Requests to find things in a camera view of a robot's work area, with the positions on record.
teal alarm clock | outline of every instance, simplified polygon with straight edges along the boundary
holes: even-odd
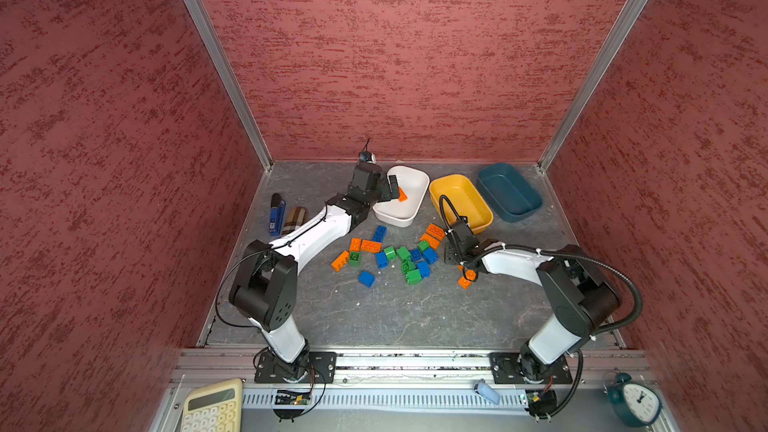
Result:
[[[661,399],[645,385],[632,381],[629,374],[616,374],[606,387],[608,399],[622,422],[629,427],[651,425],[661,414]]]

teal bin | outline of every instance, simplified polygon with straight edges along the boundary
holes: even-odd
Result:
[[[532,216],[544,201],[523,176],[509,164],[498,163],[478,173],[478,191],[504,222]]]

red textured wall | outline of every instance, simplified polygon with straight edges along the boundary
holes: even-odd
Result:
[[[550,175],[683,430],[768,424],[768,0],[650,0]]]
[[[536,161],[626,0],[203,1],[275,158]]]
[[[143,432],[260,166],[182,0],[0,24],[0,428]]]

yellow calculator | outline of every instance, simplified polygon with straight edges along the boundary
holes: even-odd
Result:
[[[181,432],[240,432],[242,409],[241,379],[192,390],[184,402]]]

gray marble surface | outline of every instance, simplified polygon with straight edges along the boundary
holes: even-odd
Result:
[[[387,170],[394,163],[383,163]],[[426,172],[430,179],[459,173],[473,182],[481,164],[406,164]],[[310,216],[322,210],[324,200],[344,192],[352,177],[350,162],[278,162],[260,198],[254,224],[245,232],[248,240],[269,241],[270,199],[278,192],[287,207],[307,207]],[[545,191],[533,166],[517,166],[544,198],[543,206],[530,218],[515,224],[498,216],[479,237],[500,238],[508,243],[560,248],[572,241],[570,229]],[[430,223],[441,224],[428,191],[412,226],[387,226],[384,245],[413,249]],[[505,275],[482,274],[468,290],[456,281],[455,265],[440,262],[432,275],[417,285],[408,285],[399,271],[399,261],[379,271],[373,254],[363,253],[359,268],[345,266],[334,272],[331,262],[350,246],[351,237],[370,239],[376,226],[385,225],[371,211],[368,220],[350,234],[336,240],[305,266],[293,317],[313,347],[400,347],[400,348],[517,348],[546,321],[552,310],[541,287]],[[376,276],[372,288],[358,283],[361,270]],[[246,322],[226,301],[232,277],[222,287],[220,310],[229,322]],[[264,344],[255,329],[232,328],[217,320],[208,344]],[[614,347],[609,334],[594,346]]]

